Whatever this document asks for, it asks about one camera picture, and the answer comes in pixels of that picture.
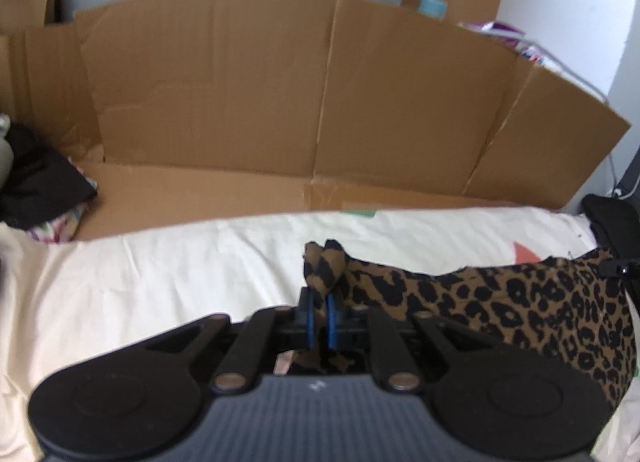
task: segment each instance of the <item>leopard print pants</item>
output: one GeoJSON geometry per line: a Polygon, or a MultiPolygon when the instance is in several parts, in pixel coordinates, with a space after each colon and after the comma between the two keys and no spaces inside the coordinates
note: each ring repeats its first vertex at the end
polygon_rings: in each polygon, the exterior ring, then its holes
{"type": "MultiPolygon", "coordinates": [[[[441,276],[351,258],[334,241],[305,248],[305,279],[325,296],[340,290],[347,306],[382,307],[397,320],[428,310],[506,343],[557,357],[591,376],[615,408],[631,384],[636,344],[620,280],[602,279],[598,264],[612,258],[595,249],[576,260],[473,268],[441,276]]],[[[302,369],[349,372],[350,360],[301,354],[302,369]]]]}

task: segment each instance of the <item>cream bedding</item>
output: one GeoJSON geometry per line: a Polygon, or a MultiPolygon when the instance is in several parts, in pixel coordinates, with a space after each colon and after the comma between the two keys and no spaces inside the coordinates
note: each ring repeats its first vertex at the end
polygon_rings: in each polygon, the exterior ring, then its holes
{"type": "MultiPolygon", "coordinates": [[[[260,307],[295,304],[303,246],[327,238],[355,257],[431,274],[596,246],[583,217],[533,208],[210,220],[63,246],[2,225],[0,458],[39,457],[26,405],[47,375],[213,312],[243,320],[260,307]]],[[[602,460],[638,459],[637,386],[634,379],[596,447],[602,460]]]]}

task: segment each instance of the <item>white wall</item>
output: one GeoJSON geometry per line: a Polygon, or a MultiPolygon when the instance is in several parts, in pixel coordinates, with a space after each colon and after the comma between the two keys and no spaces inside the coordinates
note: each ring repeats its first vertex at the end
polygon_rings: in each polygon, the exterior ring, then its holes
{"type": "MultiPolygon", "coordinates": [[[[638,124],[614,150],[618,180],[640,144],[637,80],[640,4],[636,9],[636,3],[636,0],[502,0],[498,10],[499,20],[526,31],[530,38],[608,94],[618,113],[638,124]]],[[[604,162],[569,207],[575,209],[586,193],[606,194],[612,186],[610,167],[604,162]]]]}
{"type": "Polygon", "coordinates": [[[502,0],[498,19],[523,29],[608,92],[634,5],[635,0],[502,0]]]}

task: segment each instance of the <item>cable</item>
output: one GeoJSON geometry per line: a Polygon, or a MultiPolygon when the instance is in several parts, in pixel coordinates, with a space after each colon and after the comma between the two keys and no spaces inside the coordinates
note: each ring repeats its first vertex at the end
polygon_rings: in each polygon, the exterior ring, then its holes
{"type": "Polygon", "coordinates": [[[609,155],[607,155],[607,158],[609,159],[609,165],[611,166],[611,174],[613,175],[613,188],[611,189],[611,196],[613,196],[613,192],[618,187],[618,177],[616,176],[616,166],[613,164],[613,154],[609,153],[609,155]]]}
{"type": "Polygon", "coordinates": [[[640,175],[638,175],[638,178],[636,179],[636,183],[634,184],[633,189],[626,195],[622,195],[618,197],[618,200],[626,200],[628,198],[631,198],[633,194],[636,192],[636,189],[638,189],[639,185],[640,185],[640,175]]]}
{"type": "MultiPolygon", "coordinates": [[[[609,98],[604,92],[602,92],[602,90],[600,90],[597,86],[593,85],[591,82],[587,81],[578,73],[574,72],[571,68],[565,65],[554,54],[549,52],[548,49],[540,45],[538,42],[533,41],[532,39],[526,38],[525,36],[518,34],[517,32],[511,32],[510,30],[500,30],[497,28],[476,28],[476,27],[470,27],[465,25],[462,25],[462,27],[468,30],[471,30],[473,32],[477,32],[478,34],[485,34],[487,36],[498,36],[500,38],[515,39],[529,46],[536,47],[542,52],[542,54],[545,55],[545,57],[548,57],[551,61],[554,61],[557,65],[559,65],[562,71],[564,71],[566,74],[569,74],[569,76],[573,77],[579,83],[583,84],[589,90],[591,90],[594,94],[596,94],[602,101],[602,104],[604,104],[607,108],[611,108],[611,105],[609,104],[609,98]]],[[[618,188],[618,177],[616,175],[616,168],[613,163],[613,155],[609,153],[609,155],[607,155],[607,159],[609,160],[609,165],[611,166],[611,174],[613,175],[613,188],[611,189],[611,197],[614,198],[614,192],[618,188]]],[[[638,185],[640,185],[640,175],[638,175],[638,180],[636,180],[636,185],[634,186],[633,190],[627,195],[624,195],[623,197],[621,196],[618,198],[620,200],[624,200],[626,198],[631,197],[634,191],[636,191],[636,188],[638,188],[638,185]]]]}

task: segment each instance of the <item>cardboard box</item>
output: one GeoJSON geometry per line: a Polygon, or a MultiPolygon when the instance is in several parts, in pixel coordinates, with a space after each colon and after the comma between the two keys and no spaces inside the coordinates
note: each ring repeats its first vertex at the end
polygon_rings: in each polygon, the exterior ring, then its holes
{"type": "Polygon", "coordinates": [[[0,33],[52,22],[55,0],[0,0],[0,33]]]}
{"type": "Polygon", "coordinates": [[[2,109],[100,183],[81,238],[324,208],[561,208],[628,129],[496,42],[362,0],[126,0],[0,50],[2,109]]]}

